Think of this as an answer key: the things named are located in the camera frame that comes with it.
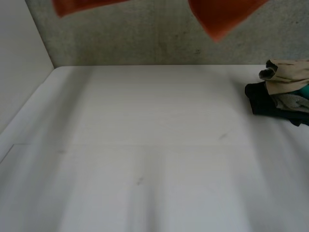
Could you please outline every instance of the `beige fabric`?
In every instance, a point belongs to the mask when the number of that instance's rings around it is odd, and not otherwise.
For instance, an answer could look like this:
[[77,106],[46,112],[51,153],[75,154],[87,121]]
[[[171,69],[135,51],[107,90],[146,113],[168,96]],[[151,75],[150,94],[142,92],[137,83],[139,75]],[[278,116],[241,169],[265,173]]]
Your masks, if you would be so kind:
[[272,69],[272,77],[261,77],[266,81],[268,93],[288,93],[299,90],[309,84],[309,59],[304,60],[270,60],[278,68]]

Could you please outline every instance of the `orange fabric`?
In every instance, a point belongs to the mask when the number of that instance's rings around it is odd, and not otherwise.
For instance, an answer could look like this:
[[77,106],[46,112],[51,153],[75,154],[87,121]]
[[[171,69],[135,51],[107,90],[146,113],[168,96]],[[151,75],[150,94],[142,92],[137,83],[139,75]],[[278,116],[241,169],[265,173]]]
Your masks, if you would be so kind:
[[189,0],[205,31],[218,41],[268,0]]
[[53,0],[55,10],[60,17],[87,10],[97,6],[104,6],[126,0]]

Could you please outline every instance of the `pile of clothes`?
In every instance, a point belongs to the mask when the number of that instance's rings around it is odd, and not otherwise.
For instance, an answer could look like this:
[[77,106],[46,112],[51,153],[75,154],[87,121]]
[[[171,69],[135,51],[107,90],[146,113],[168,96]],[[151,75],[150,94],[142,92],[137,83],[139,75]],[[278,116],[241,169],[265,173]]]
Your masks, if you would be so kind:
[[253,114],[309,126],[309,59],[271,59],[266,68],[259,73],[263,82],[245,88]]

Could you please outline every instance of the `white surface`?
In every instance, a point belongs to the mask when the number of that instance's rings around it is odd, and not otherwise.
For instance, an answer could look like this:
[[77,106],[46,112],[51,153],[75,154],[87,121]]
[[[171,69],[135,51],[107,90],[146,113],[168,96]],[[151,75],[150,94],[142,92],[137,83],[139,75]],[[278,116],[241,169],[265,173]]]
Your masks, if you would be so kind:
[[1,1],[0,133],[53,69],[25,1]]
[[309,231],[309,128],[252,115],[262,68],[54,70],[0,137],[3,231]]

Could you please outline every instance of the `gray concrete wall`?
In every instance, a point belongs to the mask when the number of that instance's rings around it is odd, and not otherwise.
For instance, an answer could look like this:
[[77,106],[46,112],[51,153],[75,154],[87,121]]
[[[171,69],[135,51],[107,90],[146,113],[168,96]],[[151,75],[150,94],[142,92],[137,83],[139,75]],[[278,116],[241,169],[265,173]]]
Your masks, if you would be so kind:
[[270,0],[219,43],[187,0],[130,0],[56,16],[26,0],[55,67],[125,64],[264,64],[309,58],[309,1]]

